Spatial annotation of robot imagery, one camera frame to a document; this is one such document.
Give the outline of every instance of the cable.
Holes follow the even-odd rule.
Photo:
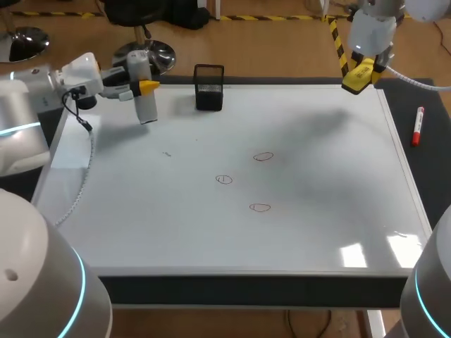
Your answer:
[[[79,112],[79,108],[78,108],[78,99],[80,97],[80,92],[78,92],[78,90],[79,89],[72,89],[71,91],[67,91],[66,93],[64,93],[63,96],[61,97],[61,102],[63,103],[64,108],[67,109],[69,113],[74,115],[75,118],[77,119],[77,121],[89,133],[89,140],[90,140],[90,143],[91,143],[91,154],[89,155],[89,161],[88,161],[88,164],[87,164],[87,167],[86,167],[86,171],[85,171],[85,175],[83,177],[82,185],[80,186],[80,190],[78,191],[77,197],[75,198],[75,200],[74,200],[72,206],[69,208],[68,212],[66,214],[64,214],[63,217],[61,217],[59,220],[57,220],[54,223],[54,227],[57,228],[57,229],[69,218],[70,215],[72,215],[73,211],[75,210],[75,208],[77,208],[77,205],[80,203],[80,200],[82,198],[83,192],[85,191],[85,187],[86,187],[87,180],[88,180],[88,177],[89,177],[89,171],[91,170],[92,160],[94,158],[94,152],[95,152],[95,139],[94,139],[94,133],[92,132],[92,127],[86,120],[83,120],[80,117],[80,112]],[[67,98],[68,98],[69,94],[72,94],[72,98],[75,101],[76,113],[74,113],[66,105]]]
[[[440,26],[436,22],[434,22],[433,24],[434,24],[434,26],[437,27],[437,29],[438,29],[438,31],[440,33],[440,45],[443,47],[444,50],[446,50],[448,55],[451,56],[451,51],[448,48],[446,48],[446,46],[443,44],[443,40],[444,40],[445,36],[443,34],[442,29],[440,28]]]
[[[396,70],[394,70],[393,68],[387,66],[387,69],[394,74],[397,78],[410,83],[411,85],[423,88],[423,89],[427,89],[427,90],[431,90],[433,92],[448,92],[451,91],[451,87],[436,87],[436,86],[430,86],[418,81],[415,81],[413,79],[411,79],[410,77],[404,76],[403,74],[397,72]]]
[[[296,332],[293,330],[293,326],[291,324],[291,310],[285,311],[285,318],[288,322],[288,327],[290,328],[291,337],[297,338]],[[322,338],[322,336],[324,336],[324,334],[326,333],[327,329],[329,328],[331,322],[332,322],[332,311],[328,310],[326,324],[324,325],[323,329],[317,334],[316,338]]]
[[[437,25],[437,23],[434,22],[433,24],[437,27],[437,29],[438,29],[438,31],[439,31],[439,33],[440,33],[440,45],[441,45],[441,46],[444,48],[444,50],[446,50],[446,52],[451,56],[451,51],[450,51],[448,48],[446,48],[446,46],[443,44],[443,39],[444,39],[443,31],[441,30],[440,26]],[[411,79],[410,77],[404,76],[403,74],[397,72],[396,70],[394,70],[393,68],[391,68],[391,67],[389,67],[389,66],[387,66],[387,69],[388,69],[393,75],[395,75],[397,78],[399,78],[399,79],[401,79],[401,80],[403,80],[403,81],[405,81],[405,82],[407,82],[407,83],[410,83],[411,85],[414,85],[414,86],[417,86],[417,87],[420,87],[420,88],[423,88],[423,89],[426,89],[426,90],[431,90],[431,91],[433,91],[433,92],[449,92],[449,91],[451,91],[451,87],[436,87],[436,86],[430,86],[430,85],[427,85],[427,84],[424,84],[424,83],[415,81],[415,80]]]
[[[332,311],[328,310],[327,311],[327,322],[324,325],[324,328],[318,333],[316,338],[322,338],[322,336],[324,336],[324,334],[326,333],[327,329],[329,328],[331,322],[332,322]]]
[[[285,311],[285,318],[288,323],[288,328],[290,329],[291,338],[297,338],[296,332],[293,330],[293,326],[291,325],[291,311]]]
[[[77,205],[80,203],[83,192],[85,191],[87,179],[89,177],[89,171],[91,170],[92,159],[94,158],[94,150],[95,150],[94,133],[92,131],[89,132],[89,140],[91,141],[91,155],[89,156],[89,162],[86,167],[82,185],[80,187],[80,190],[78,191],[77,198],[75,198],[69,211],[63,217],[61,217],[59,220],[57,220],[54,223],[54,227],[57,229],[69,218],[70,215],[72,215],[73,211],[75,210],[75,208],[77,208]]]

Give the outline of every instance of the white table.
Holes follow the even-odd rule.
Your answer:
[[[156,123],[138,125],[132,102],[99,99],[85,114],[97,153],[61,232],[100,276],[303,289],[409,275],[431,229],[382,91],[233,85],[217,113],[196,112],[192,86],[156,95]],[[70,207],[89,157],[72,117],[60,130],[34,197],[50,220]]]

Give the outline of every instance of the black chair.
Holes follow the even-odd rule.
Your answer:
[[[164,42],[152,40],[146,25],[163,18],[167,0],[101,0],[109,22],[135,29],[136,41],[121,47],[113,56],[113,66],[125,65],[127,54],[143,49],[154,75],[166,73],[175,65],[175,52]]]
[[[6,32],[0,32],[0,62],[28,60],[41,54],[49,46],[49,36],[36,27],[16,27],[9,6],[20,0],[0,0],[0,15]]]

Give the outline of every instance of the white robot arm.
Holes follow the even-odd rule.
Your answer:
[[[105,287],[26,200],[0,189],[0,337],[105,338]]]
[[[427,23],[451,15],[450,0],[359,0],[358,7],[359,10],[351,16],[352,27],[347,44],[352,56],[349,60],[350,71],[343,79],[344,89],[357,95],[369,84],[375,84],[382,72],[388,69],[400,79],[418,87],[451,91],[451,87],[421,84],[390,67],[394,56],[392,40],[404,11],[413,19]]]

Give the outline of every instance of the blue light ring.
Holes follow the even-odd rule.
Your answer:
[[[448,336],[446,334],[446,332],[443,331],[440,326],[438,326],[438,324],[432,318],[432,315],[429,313],[428,309],[424,305],[423,299],[421,298],[421,295],[420,295],[420,289],[418,288],[418,269],[415,270],[415,287],[416,287],[416,295],[418,296],[418,300],[420,302],[421,307],[423,308],[423,312],[426,314],[426,317],[429,319],[429,321],[434,326],[434,328],[442,335],[442,337],[450,338],[450,336]]]
[[[81,267],[81,271],[82,271],[82,287],[80,288],[80,296],[78,297],[77,306],[75,307],[75,310],[73,311],[73,314],[70,317],[70,320],[64,327],[63,331],[61,331],[58,338],[64,338],[65,335],[69,332],[70,328],[72,327],[73,323],[75,322],[75,319],[78,316],[78,313],[80,312],[80,309],[83,304],[83,299],[85,298],[85,292],[86,292],[85,266],[83,265],[83,261],[82,261],[81,257],[78,255],[78,252],[76,252],[74,248],[73,248],[73,252],[75,252],[75,255],[77,255],[78,261],[80,262],[80,267]]]

